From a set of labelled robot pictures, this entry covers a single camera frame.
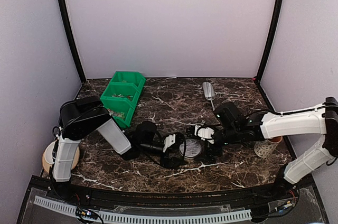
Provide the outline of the clear plastic lid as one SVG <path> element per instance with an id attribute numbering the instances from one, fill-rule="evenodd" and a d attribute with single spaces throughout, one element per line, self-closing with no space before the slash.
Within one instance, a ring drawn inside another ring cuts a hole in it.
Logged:
<path id="1" fill-rule="evenodd" d="M 185 141 L 185 143 L 183 143 L 180 146 L 180 148 L 184 148 L 184 149 L 186 149 L 186 148 L 201 148 L 202 149 L 200 142 L 196 139 L 187 139 Z"/>

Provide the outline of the green three-compartment bin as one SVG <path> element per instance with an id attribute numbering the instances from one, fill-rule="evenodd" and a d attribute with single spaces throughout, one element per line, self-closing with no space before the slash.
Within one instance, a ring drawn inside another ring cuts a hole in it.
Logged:
<path id="1" fill-rule="evenodd" d="M 116 71 L 100 99 L 121 128 L 131 125 L 145 77 L 136 71 Z"/>

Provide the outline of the metal scoop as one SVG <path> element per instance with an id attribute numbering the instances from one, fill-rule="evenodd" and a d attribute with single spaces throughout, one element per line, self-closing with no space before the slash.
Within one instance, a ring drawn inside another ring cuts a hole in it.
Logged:
<path id="1" fill-rule="evenodd" d="M 215 110 L 215 106 L 214 106 L 214 99 L 215 99 L 215 93 L 214 93 L 214 89 L 213 86 L 210 82 L 203 82 L 202 84 L 202 88 L 203 88 L 203 92 L 204 92 L 204 96 L 206 98 L 206 100 L 211 102 L 211 106 L 212 106 L 212 110 Z"/>

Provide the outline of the clear plastic container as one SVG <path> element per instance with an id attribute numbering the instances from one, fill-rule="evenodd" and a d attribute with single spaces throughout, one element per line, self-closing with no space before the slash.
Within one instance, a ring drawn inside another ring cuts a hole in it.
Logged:
<path id="1" fill-rule="evenodd" d="M 201 148 L 180 148 L 179 153 L 184 157 L 184 159 L 192 160 L 199 156 L 202 152 Z"/>

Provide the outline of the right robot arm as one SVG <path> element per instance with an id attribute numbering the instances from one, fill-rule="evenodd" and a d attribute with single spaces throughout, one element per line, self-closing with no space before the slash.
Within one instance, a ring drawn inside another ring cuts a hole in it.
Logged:
<path id="1" fill-rule="evenodd" d="M 327 97 L 325 102 L 301 110 L 275 112 L 256 111 L 243 115 L 232 102 L 226 102 L 214 110 L 222 129 L 197 126 L 195 136 L 211 140 L 223 146 L 246 142 L 259 142 L 276 137 L 303 134 L 319 134 L 319 140 L 300 157 L 286 164 L 279 171 L 269 194 L 280 200 L 290 191 L 290 186 L 316 170 L 324 163 L 337 158 L 337 100 Z"/>

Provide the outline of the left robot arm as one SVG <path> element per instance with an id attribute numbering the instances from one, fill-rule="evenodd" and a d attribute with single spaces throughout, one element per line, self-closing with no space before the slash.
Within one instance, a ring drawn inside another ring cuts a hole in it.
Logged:
<path id="1" fill-rule="evenodd" d="M 124 133 L 97 96 L 68 101 L 60 108 L 57 141 L 53 150 L 50 177 L 56 181 L 53 191 L 63 201 L 74 197 L 74 188 L 67 182 L 71 178 L 73 160 L 80 142 L 97 131 L 122 159 L 133 160 L 141 153 L 158 154 L 154 163 L 165 169 L 176 170 L 186 164 L 185 157 L 170 156 L 180 146 L 187 149 L 185 136 L 176 132 L 163 137 L 155 123 L 144 121 L 128 134 Z"/>

